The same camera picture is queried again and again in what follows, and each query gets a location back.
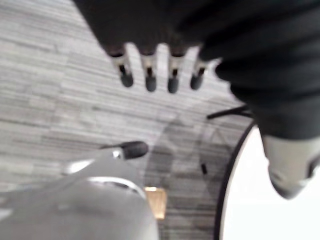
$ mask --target metal part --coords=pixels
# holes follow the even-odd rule
[[[138,187],[134,182],[121,178],[121,177],[114,177],[114,176],[94,176],[88,178],[89,182],[105,185],[108,183],[116,183],[120,185],[126,186],[128,189],[134,190],[137,192],[143,199],[146,198],[146,194],[140,187]]]
[[[179,87],[179,69],[184,60],[183,56],[169,57],[169,77],[168,77],[168,91],[175,94]]]
[[[265,135],[262,141],[269,160],[272,185],[282,197],[294,198],[308,184],[318,167],[320,137],[290,140]]]
[[[149,92],[157,88],[155,55],[141,55],[142,67],[145,74],[145,87]]]
[[[127,53],[120,56],[110,56],[115,69],[121,79],[122,84],[129,88],[134,84],[133,75],[131,73],[129,58]]]
[[[195,62],[194,70],[190,81],[190,87],[193,90],[198,90],[201,87],[204,81],[204,74],[207,69],[207,66],[208,63],[200,59],[197,59],[197,61]]]

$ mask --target white surface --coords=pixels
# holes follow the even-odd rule
[[[223,206],[221,240],[320,239],[319,172],[296,198],[280,197],[270,182],[269,162],[256,127],[237,160]]]

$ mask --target black sleeve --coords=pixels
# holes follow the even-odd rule
[[[320,0],[74,2],[105,49],[203,43],[200,57],[222,58],[217,75],[249,105],[263,133],[320,135]]]
[[[263,133],[320,135],[320,1],[215,1],[180,31],[203,38],[203,60],[222,58],[217,75],[249,105]]]

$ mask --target robotic hand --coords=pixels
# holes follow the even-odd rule
[[[148,91],[156,89],[154,53],[169,46],[168,91],[179,86],[181,57],[201,46],[190,81],[201,86],[206,63],[254,114],[270,179],[284,198],[297,195],[320,156],[320,5],[316,0],[74,0],[124,86],[134,83],[125,43],[141,53]]]

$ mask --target floor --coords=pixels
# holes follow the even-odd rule
[[[168,193],[161,239],[211,240],[222,176],[249,120],[206,120],[240,103],[211,70],[200,90],[190,89],[196,49],[177,94],[167,91],[166,46],[158,48],[153,93],[129,50],[135,83],[125,88],[70,0],[0,0],[0,190],[53,181],[79,153],[142,140],[150,152],[130,163],[146,186]]]

